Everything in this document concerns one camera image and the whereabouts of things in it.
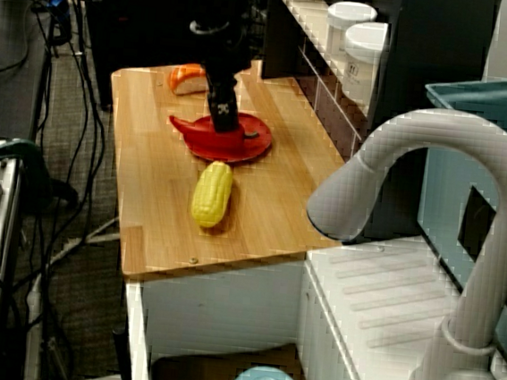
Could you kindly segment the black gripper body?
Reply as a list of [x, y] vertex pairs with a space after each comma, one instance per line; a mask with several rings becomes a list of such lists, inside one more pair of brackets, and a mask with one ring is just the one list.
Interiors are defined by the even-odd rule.
[[232, 101], [235, 99], [235, 87], [238, 72], [248, 70], [251, 60], [247, 58], [227, 59], [226, 57], [210, 57], [202, 61], [207, 74], [208, 95], [211, 100]]

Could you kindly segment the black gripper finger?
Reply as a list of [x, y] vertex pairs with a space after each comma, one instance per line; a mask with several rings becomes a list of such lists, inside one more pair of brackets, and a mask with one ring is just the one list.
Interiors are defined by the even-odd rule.
[[215, 132], [233, 132], [239, 128], [239, 111], [233, 89], [213, 87], [208, 92], [207, 101]]

